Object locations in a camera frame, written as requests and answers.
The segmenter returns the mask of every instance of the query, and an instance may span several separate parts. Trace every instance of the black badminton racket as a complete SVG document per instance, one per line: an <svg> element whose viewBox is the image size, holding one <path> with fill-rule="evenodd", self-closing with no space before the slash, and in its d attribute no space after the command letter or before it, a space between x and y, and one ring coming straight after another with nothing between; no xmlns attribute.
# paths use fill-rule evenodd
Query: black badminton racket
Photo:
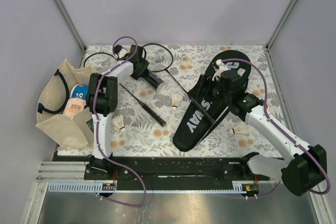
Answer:
<svg viewBox="0 0 336 224"><path fill-rule="evenodd" d="M121 87L123 87L131 96L134 97L134 99L136 99L136 101L140 104L141 107L143 107L144 110L147 111L147 113L149 115L151 115L151 117L153 117L158 123L159 125L161 125L162 127L165 127L165 125L167 124L158 114L156 114L147 104L145 104L144 102L140 101L138 98L136 98L131 91L129 91L126 87L124 87L122 84L120 84Z"/></svg>
<svg viewBox="0 0 336 224"><path fill-rule="evenodd" d="M98 55L107 55L107 56L110 56L110 57L109 57L109 61L110 61L110 63L108 64L109 69L110 69L111 67L113 67L112 65L115 65L115 64L117 64L117 62L118 62L117 58L116 58L115 56L113 56L112 54L109 54L108 52L95 52L95 53L93 53L93 54L91 54L91 55L89 55L88 57L85 58L85 60L84 60L84 62L83 62L83 67L86 66L86 63L87 63L87 61L88 61L89 59L91 59L93 56L98 56ZM100 63L108 63L108 62L106 62L106 60L101 60Z"/></svg>
<svg viewBox="0 0 336 224"><path fill-rule="evenodd" d="M181 86L181 84L173 77L168 68L173 64L174 57L172 52L165 46L157 43L148 43L143 46L147 47L146 60L149 62L148 69L154 73L166 71L173 80L180 86L180 88L187 94L191 102L202 112L204 117L213 124L215 120L207 113L207 111L201 106L194 98L192 98L188 92Z"/></svg>

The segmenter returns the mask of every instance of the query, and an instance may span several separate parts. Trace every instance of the racket handle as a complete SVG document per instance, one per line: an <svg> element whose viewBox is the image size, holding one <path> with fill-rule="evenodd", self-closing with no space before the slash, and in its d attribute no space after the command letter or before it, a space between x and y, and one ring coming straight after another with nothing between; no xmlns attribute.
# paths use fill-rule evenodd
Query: racket handle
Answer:
<svg viewBox="0 0 336 224"><path fill-rule="evenodd" d="M166 83L151 70L146 69L141 77L146 82L148 82L158 93L160 93L161 90L163 90L166 86Z"/></svg>
<svg viewBox="0 0 336 224"><path fill-rule="evenodd" d="M139 101L141 107L143 107L144 110L147 111L149 115L151 115L162 127L165 127L167 124L165 120L163 120L158 114L156 114L147 104L143 103L142 101Z"/></svg>

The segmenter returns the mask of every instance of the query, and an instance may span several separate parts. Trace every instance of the floral patterned mat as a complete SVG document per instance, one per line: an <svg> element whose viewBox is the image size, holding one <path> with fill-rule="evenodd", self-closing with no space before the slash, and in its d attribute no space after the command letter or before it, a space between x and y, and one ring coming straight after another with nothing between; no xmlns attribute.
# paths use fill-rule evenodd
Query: floral patterned mat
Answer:
<svg viewBox="0 0 336 224"><path fill-rule="evenodd" d="M205 72L211 59L221 51L232 49L245 53L266 77L270 112L282 123L284 122L279 98L261 45L173 45L168 46L168 49L174 55L174 62L169 71L186 90L190 90L196 84L198 76ZM85 57L99 51L111 54L112 46L89 46ZM187 54L191 58L191 67L180 66L182 54ZM89 63L98 72L104 72L112 67L112 60L107 55L95 55L87 61L87 64ZM195 148L189 152L180 152L173 145L172 138L190 102L166 72L157 74L168 83L161 93L156 93L143 80L135 81L128 77L122 84L166 120L166 127L158 125L136 100L120 87L118 90L118 108L113 117L119 114L123 115L127 132L121 133L115 126L111 126L111 146L114 156L241 157L253 151L265 156L280 156L276 149L250 126L247 135L230 135L228 130L240 122L240 119L231 113ZM256 70L251 70L249 79L247 91L263 98L265 90L262 79ZM173 93L179 93L184 97L175 112L171 109L171 94ZM68 150L62 147L58 150L59 156L87 156L90 153L91 150Z"/></svg>

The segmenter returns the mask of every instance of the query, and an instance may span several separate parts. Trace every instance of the metal floor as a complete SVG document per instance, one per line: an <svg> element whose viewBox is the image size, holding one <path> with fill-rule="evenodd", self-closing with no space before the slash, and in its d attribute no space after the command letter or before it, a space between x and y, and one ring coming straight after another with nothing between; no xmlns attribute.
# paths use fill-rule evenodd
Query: metal floor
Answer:
<svg viewBox="0 0 336 224"><path fill-rule="evenodd" d="M261 185L260 194L271 189ZM138 203L141 194L115 194L114 199ZM281 187L263 199L232 199L217 194L149 194L148 204L125 207L94 194L49 193L41 210L39 224L111 224L111 223L318 223L309 195L296 197Z"/></svg>

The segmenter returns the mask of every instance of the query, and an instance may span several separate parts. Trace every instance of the white wall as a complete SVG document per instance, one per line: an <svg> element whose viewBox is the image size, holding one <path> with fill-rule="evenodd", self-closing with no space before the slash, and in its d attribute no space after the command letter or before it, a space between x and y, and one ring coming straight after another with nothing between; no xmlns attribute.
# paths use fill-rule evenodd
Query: white wall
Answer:
<svg viewBox="0 0 336 224"><path fill-rule="evenodd" d="M80 51L53 0L0 0L0 223L20 223L53 141L35 128L37 100Z"/></svg>
<svg viewBox="0 0 336 224"><path fill-rule="evenodd" d="M271 52L301 138L327 150L336 212L336 0L299 0Z"/></svg>
<svg viewBox="0 0 336 224"><path fill-rule="evenodd" d="M87 45L265 44L290 0L62 0Z"/></svg>

